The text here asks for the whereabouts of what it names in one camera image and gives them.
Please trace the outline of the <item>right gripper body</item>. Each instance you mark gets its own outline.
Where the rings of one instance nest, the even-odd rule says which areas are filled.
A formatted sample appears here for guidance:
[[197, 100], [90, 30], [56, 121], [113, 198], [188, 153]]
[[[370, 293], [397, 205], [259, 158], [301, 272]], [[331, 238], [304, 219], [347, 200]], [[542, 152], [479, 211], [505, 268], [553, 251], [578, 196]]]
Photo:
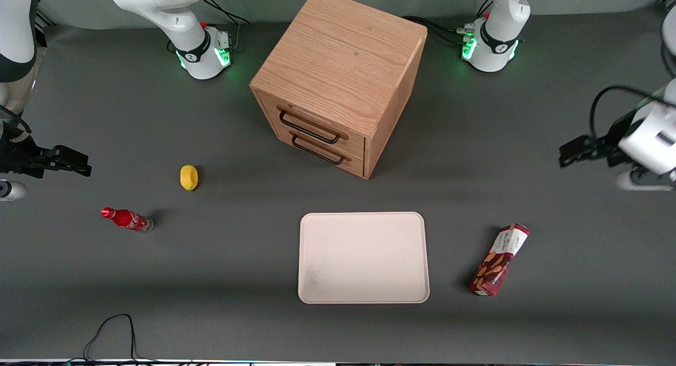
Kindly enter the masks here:
[[2, 173], [44, 177], [44, 171], [51, 167], [53, 155], [53, 148], [39, 147], [31, 136], [26, 136], [19, 142], [10, 137], [2, 137]]

